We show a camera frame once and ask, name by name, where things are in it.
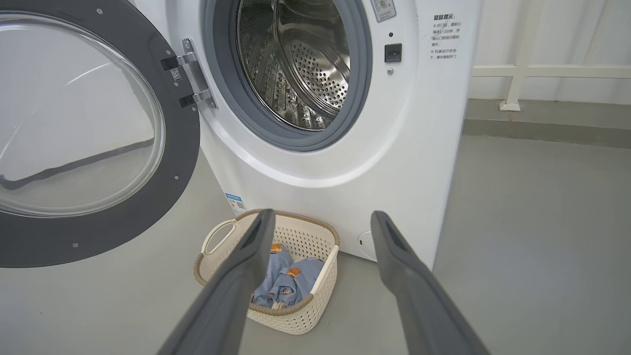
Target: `white metal railing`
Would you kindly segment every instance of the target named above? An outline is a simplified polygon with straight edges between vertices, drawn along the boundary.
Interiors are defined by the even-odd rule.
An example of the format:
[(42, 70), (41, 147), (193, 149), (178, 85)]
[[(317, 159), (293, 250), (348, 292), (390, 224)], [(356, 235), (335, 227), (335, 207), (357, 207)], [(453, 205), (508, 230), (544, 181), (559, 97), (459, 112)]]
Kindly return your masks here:
[(624, 78), (631, 79), (631, 66), (629, 65), (594, 65), (594, 54), (598, 49), (598, 43), (604, 32), (604, 25), (611, 13), (612, 0), (605, 0), (598, 17), (598, 23), (587, 48), (584, 65), (552, 64), (533, 65), (530, 60), (533, 56), (534, 41), (539, 29), (539, 22), (543, 14), (546, 0), (530, 0), (526, 23), (522, 28), (521, 42), (517, 50), (515, 65), (476, 65), (473, 67), (473, 76), (509, 76), (512, 77), (506, 99), (500, 103), (502, 111), (520, 111), (519, 94), (527, 76), (543, 76), (555, 78)]

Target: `laundry basket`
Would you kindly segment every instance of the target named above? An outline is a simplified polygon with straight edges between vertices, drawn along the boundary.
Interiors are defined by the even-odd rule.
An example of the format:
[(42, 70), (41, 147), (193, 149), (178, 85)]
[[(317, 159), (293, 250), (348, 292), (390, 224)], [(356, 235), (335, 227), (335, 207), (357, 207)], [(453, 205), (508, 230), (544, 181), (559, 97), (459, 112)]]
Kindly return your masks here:
[[(206, 286), (221, 263), (228, 258), (260, 211), (249, 211), (236, 219), (222, 222), (208, 234), (193, 266), (195, 279), (202, 286)], [(212, 237), (230, 224), (230, 232), (208, 251)], [(277, 310), (250, 303), (247, 316), (281, 332), (304, 334), (320, 320), (338, 278), (338, 233), (331, 225), (320, 220), (276, 211), (274, 243), (284, 244), (294, 258), (318, 258), (324, 261), (324, 266), (311, 293), (301, 302)]]

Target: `blue clothing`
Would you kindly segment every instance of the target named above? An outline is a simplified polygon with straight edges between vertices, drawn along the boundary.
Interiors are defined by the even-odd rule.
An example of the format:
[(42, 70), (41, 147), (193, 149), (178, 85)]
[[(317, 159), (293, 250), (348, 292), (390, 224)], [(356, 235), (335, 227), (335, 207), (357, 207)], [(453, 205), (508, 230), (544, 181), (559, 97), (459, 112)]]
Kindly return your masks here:
[(306, 258), (291, 264), (280, 270), (269, 293), (276, 302), (291, 307), (309, 295), (323, 266), (324, 262), (316, 258)]
[(269, 296), (269, 290), (274, 285), (274, 282), (276, 282), (280, 270), (293, 263), (292, 256), (287, 251), (287, 248), (285, 248), (285, 245), (281, 244), (280, 249), (282, 251), (276, 253), (272, 252), (269, 255), (268, 272), (265, 275), (263, 283), (254, 290), (254, 299), (252, 300), (254, 304), (267, 308), (272, 307), (274, 300)]

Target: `front-loading washing machine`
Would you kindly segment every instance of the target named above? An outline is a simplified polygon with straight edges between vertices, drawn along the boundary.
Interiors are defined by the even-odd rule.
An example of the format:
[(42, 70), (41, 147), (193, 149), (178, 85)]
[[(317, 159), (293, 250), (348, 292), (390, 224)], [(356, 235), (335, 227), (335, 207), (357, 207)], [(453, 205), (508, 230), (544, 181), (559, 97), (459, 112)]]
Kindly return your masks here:
[(386, 211), (432, 265), (481, 1), (0, 1), (0, 266), (116, 248), (203, 149), (240, 214)]

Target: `door hinge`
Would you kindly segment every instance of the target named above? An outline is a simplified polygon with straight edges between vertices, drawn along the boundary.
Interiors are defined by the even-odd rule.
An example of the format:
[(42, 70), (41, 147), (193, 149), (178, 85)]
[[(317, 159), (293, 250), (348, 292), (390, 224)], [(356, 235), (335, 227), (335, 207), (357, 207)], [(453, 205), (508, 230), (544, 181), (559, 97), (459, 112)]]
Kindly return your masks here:
[(213, 94), (209, 89), (206, 77), (204, 76), (204, 73), (199, 66), (199, 61), (197, 54), (195, 53), (193, 40), (190, 38), (182, 40), (182, 46), (185, 53), (183, 56), (172, 56), (160, 61), (164, 70), (173, 70), (175, 68), (188, 64), (189, 70), (187, 71), (187, 74), (189, 74), (189, 78), (191, 79), (191, 85), (193, 86), (194, 94), (181, 98), (179, 100), (180, 105), (182, 107), (188, 107), (200, 101), (205, 101), (210, 107), (215, 108), (215, 99), (213, 98)]

